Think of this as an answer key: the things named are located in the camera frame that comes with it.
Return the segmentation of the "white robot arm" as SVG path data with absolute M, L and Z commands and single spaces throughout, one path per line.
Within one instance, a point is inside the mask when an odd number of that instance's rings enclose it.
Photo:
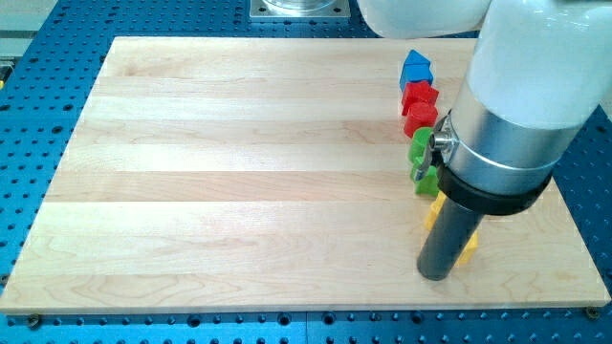
M 470 210 L 529 207 L 611 85 L 607 1 L 362 1 L 388 38 L 480 30 L 436 138 L 441 190 Z

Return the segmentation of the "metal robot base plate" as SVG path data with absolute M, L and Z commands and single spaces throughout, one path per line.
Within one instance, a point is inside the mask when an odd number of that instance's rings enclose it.
M 250 18 L 348 18 L 348 0 L 249 0 Z

